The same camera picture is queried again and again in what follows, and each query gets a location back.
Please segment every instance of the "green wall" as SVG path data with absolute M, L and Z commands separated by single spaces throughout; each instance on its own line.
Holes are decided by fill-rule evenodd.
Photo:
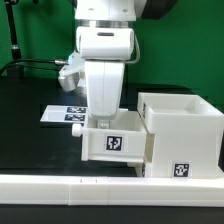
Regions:
M 73 9 L 66 0 L 20 0 L 14 7 L 24 57 L 67 57 L 74 49 Z M 128 82 L 190 88 L 224 112 L 224 1 L 179 0 L 160 21 L 134 24 L 141 61 L 129 65 Z M 11 60 L 3 1 L 0 2 L 0 66 Z M 34 71 L 32 76 L 56 77 Z

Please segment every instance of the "black table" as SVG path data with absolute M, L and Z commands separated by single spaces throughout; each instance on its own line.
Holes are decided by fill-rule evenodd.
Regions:
M 178 86 L 124 84 L 121 107 L 136 110 L 138 92 L 191 93 Z M 86 106 L 53 79 L 0 79 L 0 173 L 135 176 L 125 163 L 81 161 L 71 125 L 42 125 L 47 105 Z M 0 223 L 223 223 L 223 208 L 0 205 Z

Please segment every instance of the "small white box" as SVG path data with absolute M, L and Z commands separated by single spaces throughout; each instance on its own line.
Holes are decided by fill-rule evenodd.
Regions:
M 220 111 L 197 95 L 152 93 L 139 93 L 138 111 L 154 137 L 146 149 L 151 177 L 176 177 L 175 169 L 183 174 L 184 167 L 188 173 L 180 177 L 216 177 L 224 129 Z
M 89 116 L 82 133 L 82 160 L 143 162 L 146 130 L 137 112 L 119 110 L 110 129 L 97 128 Z

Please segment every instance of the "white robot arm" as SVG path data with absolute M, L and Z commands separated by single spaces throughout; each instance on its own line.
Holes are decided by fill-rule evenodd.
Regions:
M 109 128 L 119 108 L 125 63 L 134 49 L 135 35 L 128 23 L 141 16 L 160 18 L 176 0 L 72 2 L 77 7 L 75 19 L 80 20 L 76 31 L 79 53 L 73 53 L 76 60 L 60 71 L 59 81 L 70 91 L 75 88 L 71 77 L 84 71 L 89 114 L 98 121 L 99 128 Z

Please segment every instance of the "cable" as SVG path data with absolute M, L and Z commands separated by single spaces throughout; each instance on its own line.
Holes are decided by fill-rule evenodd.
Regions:
M 61 69 L 57 68 L 43 68 L 43 67 L 35 67 L 35 66 L 29 66 L 29 65 L 16 65 L 24 68 L 32 68 L 32 69 L 40 69 L 40 70 L 49 70 L 49 71 L 56 71 L 59 72 Z
M 1 68 L 0 69 L 0 76 L 2 75 L 2 73 L 8 67 L 13 66 L 14 64 L 16 64 L 16 66 L 24 66 L 24 67 L 27 67 L 27 68 L 36 68 L 36 69 L 44 69 L 44 70 L 54 70 L 54 69 L 50 69 L 50 68 L 49 69 L 48 68 L 38 68 L 38 67 L 32 67 L 32 66 L 28 66 L 28 65 L 20 65 L 20 64 L 18 64 L 18 63 L 21 63 L 21 62 L 54 64 L 54 65 L 59 65 L 59 66 L 67 65 L 68 64 L 67 61 L 62 60 L 62 59 L 56 59 L 56 60 L 42 60 L 42 59 L 29 59 L 29 58 L 26 58 L 26 59 L 17 59 L 17 60 L 14 60 L 14 61 L 11 61 L 11 62 L 7 63 L 3 68 Z
M 135 48 L 136 48 L 136 59 L 134 61 L 125 61 L 125 64 L 128 65 L 137 64 L 141 58 L 140 47 L 136 35 L 135 35 Z

